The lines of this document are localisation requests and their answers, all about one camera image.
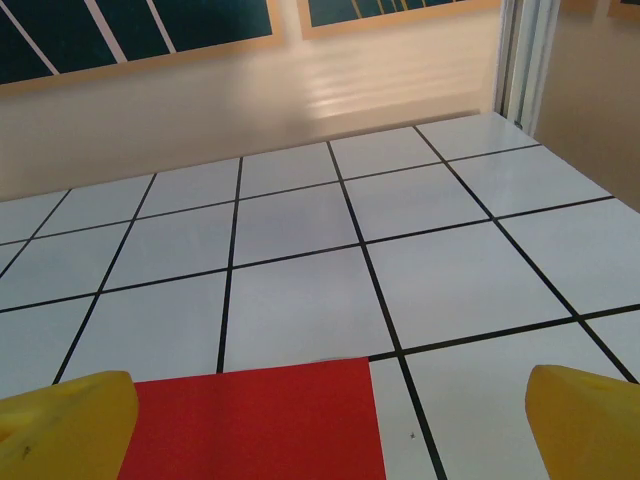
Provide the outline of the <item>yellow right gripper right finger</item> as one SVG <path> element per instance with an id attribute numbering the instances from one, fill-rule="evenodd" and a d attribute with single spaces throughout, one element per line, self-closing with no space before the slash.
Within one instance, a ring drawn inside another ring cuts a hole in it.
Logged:
<path id="1" fill-rule="evenodd" d="M 640 480 L 639 384 L 537 365 L 525 411 L 550 480 Z"/>

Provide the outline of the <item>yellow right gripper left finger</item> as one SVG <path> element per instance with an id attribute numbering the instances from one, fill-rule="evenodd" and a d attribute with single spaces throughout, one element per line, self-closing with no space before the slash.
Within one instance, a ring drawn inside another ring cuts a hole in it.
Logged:
<path id="1" fill-rule="evenodd" d="M 0 399 L 0 480 L 117 480 L 137 417 L 126 371 Z"/>

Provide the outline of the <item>red cloth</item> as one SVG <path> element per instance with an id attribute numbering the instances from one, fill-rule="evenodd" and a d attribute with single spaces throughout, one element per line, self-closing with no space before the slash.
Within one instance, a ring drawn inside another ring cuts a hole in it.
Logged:
<path id="1" fill-rule="evenodd" d="M 365 358 L 139 382 L 118 480 L 386 480 Z"/>

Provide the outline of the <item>right aluminium corner post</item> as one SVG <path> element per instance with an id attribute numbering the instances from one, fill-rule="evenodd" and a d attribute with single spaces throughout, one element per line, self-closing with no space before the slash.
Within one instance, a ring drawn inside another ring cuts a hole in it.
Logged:
<path id="1" fill-rule="evenodd" d="M 493 109 L 535 134 L 561 0 L 501 0 Z"/>

